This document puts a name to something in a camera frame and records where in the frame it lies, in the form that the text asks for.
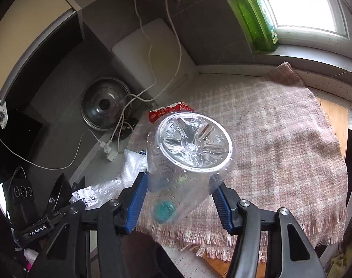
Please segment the clear plastic bottle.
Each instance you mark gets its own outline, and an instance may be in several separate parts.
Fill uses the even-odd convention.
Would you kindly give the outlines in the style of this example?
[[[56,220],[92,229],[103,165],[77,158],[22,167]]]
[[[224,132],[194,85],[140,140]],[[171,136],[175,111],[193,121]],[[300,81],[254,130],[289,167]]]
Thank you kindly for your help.
[[[216,120],[197,112],[157,119],[147,135],[149,213],[158,224],[185,218],[233,169],[235,144]]]

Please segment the white power plug adapter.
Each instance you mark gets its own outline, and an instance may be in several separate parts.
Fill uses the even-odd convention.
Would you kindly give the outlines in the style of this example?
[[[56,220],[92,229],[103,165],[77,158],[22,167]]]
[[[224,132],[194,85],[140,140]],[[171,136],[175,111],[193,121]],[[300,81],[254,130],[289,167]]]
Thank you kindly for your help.
[[[109,161],[114,161],[118,156],[118,146],[115,142],[111,140],[102,141],[98,140],[99,145],[103,148],[104,153]]]

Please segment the black dish with crumbs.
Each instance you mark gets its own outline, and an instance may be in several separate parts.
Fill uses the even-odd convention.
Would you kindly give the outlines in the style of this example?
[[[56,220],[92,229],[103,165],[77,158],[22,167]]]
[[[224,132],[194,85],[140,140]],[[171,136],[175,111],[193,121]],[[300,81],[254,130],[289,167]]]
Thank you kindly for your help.
[[[120,135],[119,139],[121,141],[126,139],[135,131],[135,126],[137,123],[138,121],[135,118],[129,118],[128,120],[125,120],[122,128],[116,133],[116,137]]]

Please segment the steel pot lid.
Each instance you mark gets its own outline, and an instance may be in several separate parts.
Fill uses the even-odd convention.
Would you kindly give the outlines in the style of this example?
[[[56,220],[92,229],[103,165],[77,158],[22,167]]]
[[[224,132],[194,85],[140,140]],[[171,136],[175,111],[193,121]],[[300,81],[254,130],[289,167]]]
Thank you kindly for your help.
[[[89,127],[106,132],[113,130],[119,116],[129,102],[127,85],[115,77],[95,79],[81,98],[81,115]]]

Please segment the pink checkered cloth mat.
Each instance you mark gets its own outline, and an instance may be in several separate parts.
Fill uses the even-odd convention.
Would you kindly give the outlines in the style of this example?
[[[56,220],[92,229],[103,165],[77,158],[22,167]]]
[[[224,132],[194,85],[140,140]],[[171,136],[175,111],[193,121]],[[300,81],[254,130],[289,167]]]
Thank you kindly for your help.
[[[228,187],[258,208],[288,208],[314,246],[342,240],[346,164],[314,94],[289,63],[263,77],[203,77],[181,101],[232,136]]]

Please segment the white clip on cabinet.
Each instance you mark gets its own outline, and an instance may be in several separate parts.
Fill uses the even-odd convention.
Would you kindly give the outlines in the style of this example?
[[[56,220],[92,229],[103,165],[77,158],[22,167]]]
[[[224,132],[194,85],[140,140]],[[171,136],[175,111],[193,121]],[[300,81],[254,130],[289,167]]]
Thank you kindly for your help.
[[[6,102],[2,102],[0,99],[0,127],[4,129],[8,122],[8,112]]]

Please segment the red snack carton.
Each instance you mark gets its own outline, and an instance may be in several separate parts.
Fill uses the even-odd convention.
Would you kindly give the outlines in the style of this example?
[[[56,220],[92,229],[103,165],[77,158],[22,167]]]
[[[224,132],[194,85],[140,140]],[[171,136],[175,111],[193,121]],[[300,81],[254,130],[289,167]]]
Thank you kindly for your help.
[[[155,123],[159,118],[174,112],[193,112],[194,109],[185,102],[176,102],[165,107],[160,107],[149,111],[148,119],[151,123]]]

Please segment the white cutting board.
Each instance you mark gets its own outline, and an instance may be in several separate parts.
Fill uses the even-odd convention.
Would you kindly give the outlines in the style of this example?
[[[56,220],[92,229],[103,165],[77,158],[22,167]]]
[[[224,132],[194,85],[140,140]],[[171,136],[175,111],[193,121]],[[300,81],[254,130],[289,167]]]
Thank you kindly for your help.
[[[159,106],[175,101],[176,93],[199,74],[162,18],[137,29],[112,47],[112,52]]]

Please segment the green dish soap bottle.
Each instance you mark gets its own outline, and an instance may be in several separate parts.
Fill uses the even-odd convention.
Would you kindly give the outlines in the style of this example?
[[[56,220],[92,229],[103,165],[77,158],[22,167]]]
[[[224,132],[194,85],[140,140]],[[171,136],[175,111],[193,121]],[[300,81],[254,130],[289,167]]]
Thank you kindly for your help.
[[[263,0],[236,0],[255,51],[274,52],[278,35],[270,12]]]

